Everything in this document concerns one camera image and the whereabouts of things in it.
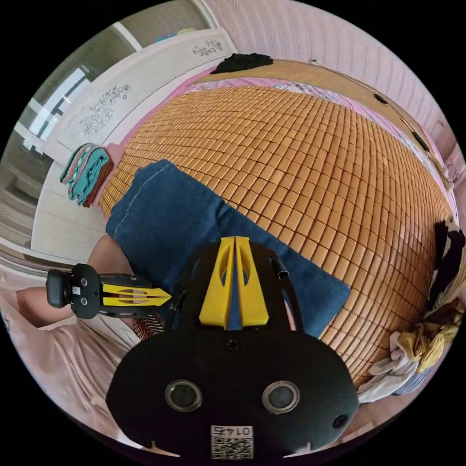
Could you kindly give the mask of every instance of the pile of clothes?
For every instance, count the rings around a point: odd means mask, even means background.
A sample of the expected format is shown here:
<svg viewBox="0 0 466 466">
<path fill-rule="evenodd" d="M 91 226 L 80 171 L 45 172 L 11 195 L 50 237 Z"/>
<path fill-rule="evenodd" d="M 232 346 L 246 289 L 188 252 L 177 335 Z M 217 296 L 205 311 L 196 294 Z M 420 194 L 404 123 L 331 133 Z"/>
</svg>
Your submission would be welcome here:
<svg viewBox="0 0 466 466">
<path fill-rule="evenodd" d="M 452 218 L 435 225 L 435 266 L 426 309 L 408 332 L 390 336 L 390 357 L 376 362 L 358 390 L 360 403 L 416 390 L 450 345 L 466 304 L 466 240 Z"/>
<path fill-rule="evenodd" d="M 247 55 L 243 53 L 234 53 L 220 62 L 217 68 L 210 74 L 232 73 L 272 64 L 273 60 L 268 55 L 262 55 L 260 53 L 250 53 Z"/>
<path fill-rule="evenodd" d="M 104 147 L 86 143 L 73 152 L 60 182 L 68 187 L 71 200 L 90 207 L 112 168 L 113 162 Z"/>
</svg>

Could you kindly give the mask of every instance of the yellow cloth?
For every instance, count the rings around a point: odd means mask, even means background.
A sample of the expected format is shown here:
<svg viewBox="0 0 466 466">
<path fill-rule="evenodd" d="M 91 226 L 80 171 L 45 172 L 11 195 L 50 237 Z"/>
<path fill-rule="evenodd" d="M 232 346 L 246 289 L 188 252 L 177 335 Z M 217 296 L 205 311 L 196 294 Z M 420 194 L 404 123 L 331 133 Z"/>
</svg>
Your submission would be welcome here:
<svg viewBox="0 0 466 466">
<path fill-rule="evenodd" d="M 461 324 L 465 304 L 458 298 L 429 316 L 429 322 L 415 325 L 412 332 L 403 332 L 398 339 L 410 361 L 419 361 L 418 372 L 432 367 L 445 345 L 454 340 Z"/>
</svg>

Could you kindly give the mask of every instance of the qr code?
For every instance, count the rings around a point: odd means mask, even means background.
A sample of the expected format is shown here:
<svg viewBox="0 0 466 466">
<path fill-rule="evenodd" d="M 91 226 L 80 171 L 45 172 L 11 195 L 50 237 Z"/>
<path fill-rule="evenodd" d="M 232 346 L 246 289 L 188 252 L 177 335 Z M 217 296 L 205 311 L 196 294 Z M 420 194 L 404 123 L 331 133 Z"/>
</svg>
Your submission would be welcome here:
<svg viewBox="0 0 466 466">
<path fill-rule="evenodd" d="M 252 449 L 252 437 L 212 437 L 212 458 L 216 460 L 249 460 Z"/>
</svg>

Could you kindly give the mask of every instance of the flower pattern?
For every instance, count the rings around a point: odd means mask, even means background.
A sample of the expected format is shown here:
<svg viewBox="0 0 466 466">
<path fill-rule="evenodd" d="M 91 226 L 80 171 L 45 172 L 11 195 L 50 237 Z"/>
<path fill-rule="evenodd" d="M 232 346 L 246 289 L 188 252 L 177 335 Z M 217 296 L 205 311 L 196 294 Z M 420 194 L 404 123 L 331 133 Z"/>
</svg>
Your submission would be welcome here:
<svg viewBox="0 0 466 466">
<path fill-rule="evenodd" d="M 222 43 L 219 40 L 207 39 L 204 41 L 204 47 L 195 46 L 193 48 L 193 54 L 203 57 L 211 53 L 217 53 L 219 50 L 223 51 Z"/>
<path fill-rule="evenodd" d="M 115 105 L 118 99 L 126 100 L 130 89 L 131 86 L 126 84 L 120 87 L 114 86 L 112 89 L 104 92 L 99 101 L 92 107 L 89 107 L 91 114 L 79 121 L 84 134 L 91 136 L 104 128 L 114 114 L 110 106 Z"/>
</svg>

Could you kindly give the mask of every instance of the headboard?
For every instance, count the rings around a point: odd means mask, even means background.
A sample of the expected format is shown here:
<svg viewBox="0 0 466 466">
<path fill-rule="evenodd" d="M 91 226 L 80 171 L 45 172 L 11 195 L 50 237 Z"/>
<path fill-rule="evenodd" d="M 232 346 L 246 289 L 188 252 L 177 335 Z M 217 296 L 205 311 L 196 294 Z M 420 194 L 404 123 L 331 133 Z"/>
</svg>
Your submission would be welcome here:
<svg viewBox="0 0 466 466">
<path fill-rule="evenodd" d="M 66 164 L 78 146 L 104 144 L 130 113 L 131 120 L 138 121 L 163 101 L 178 81 L 215 67 L 235 52 L 228 34 L 219 28 L 181 34 L 133 53 L 100 75 L 71 103 L 43 151 Z"/>
</svg>

